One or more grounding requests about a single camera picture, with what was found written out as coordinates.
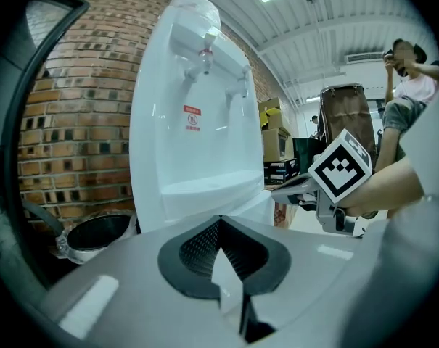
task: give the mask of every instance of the red warning sticker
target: red warning sticker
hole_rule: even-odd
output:
[[[195,107],[184,106],[184,112],[188,113],[185,128],[188,131],[200,131],[200,116],[202,110]]]

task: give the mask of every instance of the white cube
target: white cube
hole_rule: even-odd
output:
[[[336,204],[371,176],[371,157],[355,137],[343,129],[309,167],[308,173]]]

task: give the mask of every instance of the white corrugated ceiling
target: white corrugated ceiling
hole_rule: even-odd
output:
[[[399,37],[419,44],[428,62],[438,59],[433,35],[408,0],[210,1],[296,104],[352,82],[362,83],[368,98],[383,97],[382,63],[346,65],[345,55],[384,51]]]

